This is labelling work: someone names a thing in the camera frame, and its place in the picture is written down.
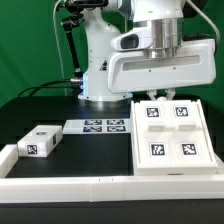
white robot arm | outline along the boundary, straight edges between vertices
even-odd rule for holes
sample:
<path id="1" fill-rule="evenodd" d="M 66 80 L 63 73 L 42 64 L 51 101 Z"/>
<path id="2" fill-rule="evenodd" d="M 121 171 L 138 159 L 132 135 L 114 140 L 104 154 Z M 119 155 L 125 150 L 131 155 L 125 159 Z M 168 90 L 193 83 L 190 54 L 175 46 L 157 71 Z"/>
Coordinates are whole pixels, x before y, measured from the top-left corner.
<path id="1" fill-rule="evenodd" d="M 214 40 L 182 41 L 185 0 L 129 2 L 134 9 L 134 28 L 111 41 L 117 51 L 109 60 L 111 92 L 154 91 L 214 81 Z"/>

white box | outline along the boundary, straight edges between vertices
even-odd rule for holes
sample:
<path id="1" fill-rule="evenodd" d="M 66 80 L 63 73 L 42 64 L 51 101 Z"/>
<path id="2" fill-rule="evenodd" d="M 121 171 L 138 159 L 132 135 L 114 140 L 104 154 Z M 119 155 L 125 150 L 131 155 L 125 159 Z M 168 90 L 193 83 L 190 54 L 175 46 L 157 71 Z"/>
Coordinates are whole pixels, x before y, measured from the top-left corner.
<path id="1" fill-rule="evenodd" d="M 132 102 L 131 120 L 135 175 L 216 172 L 200 101 Z"/>
<path id="2" fill-rule="evenodd" d="M 61 126 L 38 125 L 18 142 L 19 156 L 47 157 L 61 139 Z"/>

black cable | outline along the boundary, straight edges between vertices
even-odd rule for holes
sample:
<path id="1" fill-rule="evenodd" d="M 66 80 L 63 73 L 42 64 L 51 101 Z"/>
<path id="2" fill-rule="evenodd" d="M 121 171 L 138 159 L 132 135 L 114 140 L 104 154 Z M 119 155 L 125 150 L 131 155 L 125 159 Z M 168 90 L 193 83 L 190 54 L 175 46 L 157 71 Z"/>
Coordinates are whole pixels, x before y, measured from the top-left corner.
<path id="1" fill-rule="evenodd" d="M 39 86 L 39 88 L 34 89 L 29 96 L 33 96 L 37 91 L 39 91 L 41 89 L 41 87 L 43 86 L 50 86 L 50 85 L 55 85 L 55 84 L 60 84 L 60 83 L 67 83 L 67 82 L 71 82 L 70 79 L 64 79 L 64 80 L 56 80 L 56 81 L 52 81 L 52 82 L 47 82 L 44 83 L 42 85 Z"/>
<path id="2" fill-rule="evenodd" d="M 19 95 L 17 97 L 21 97 L 21 95 L 31 89 L 38 89 L 37 91 L 39 91 L 40 89 L 63 89 L 63 88 L 67 88 L 67 89 L 71 89 L 74 88 L 75 86 L 35 86 L 35 87 L 30 87 L 27 88 L 25 90 L 23 90 L 22 92 L 19 93 Z"/>

black table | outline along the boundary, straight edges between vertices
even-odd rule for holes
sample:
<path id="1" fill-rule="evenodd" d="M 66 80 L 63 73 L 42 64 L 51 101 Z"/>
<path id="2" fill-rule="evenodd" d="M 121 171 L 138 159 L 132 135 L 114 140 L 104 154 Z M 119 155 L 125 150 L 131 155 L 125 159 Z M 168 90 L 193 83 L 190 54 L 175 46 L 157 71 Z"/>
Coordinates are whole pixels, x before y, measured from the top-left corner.
<path id="1" fill-rule="evenodd" d="M 224 115 L 205 103 L 203 107 L 213 147 L 222 158 Z M 67 119 L 115 119 L 129 115 L 129 106 L 99 110 L 80 106 L 72 97 L 16 98 L 0 108 L 0 148 L 16 144 L 38 124 L 64 125 Z M 64 136 L 48 158 L 20 158 L 7 177 L 107 175 L 133 175 L 130 134 Z M 0 220 L 2 223 L 223 223 L 223 209 L 222 199 L 1 204 Z"/>

white foam block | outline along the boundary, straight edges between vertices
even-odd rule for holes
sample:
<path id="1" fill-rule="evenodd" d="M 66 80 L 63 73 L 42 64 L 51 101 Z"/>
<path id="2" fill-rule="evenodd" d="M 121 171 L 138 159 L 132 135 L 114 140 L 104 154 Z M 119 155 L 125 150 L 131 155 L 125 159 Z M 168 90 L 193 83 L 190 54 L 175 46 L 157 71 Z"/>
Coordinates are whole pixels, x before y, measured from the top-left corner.
<path id="1" fill-rule="evenodd" d="M 61 139 L 61 126 L 38 125 L 17 143 L 19 156 L 47 157 Z"/>
<path id="2" fill-rule="evenodd" d="M 0 178 L 5 178 L 18 160 L 17 145 L 6 145 L 0 152 Z"/>

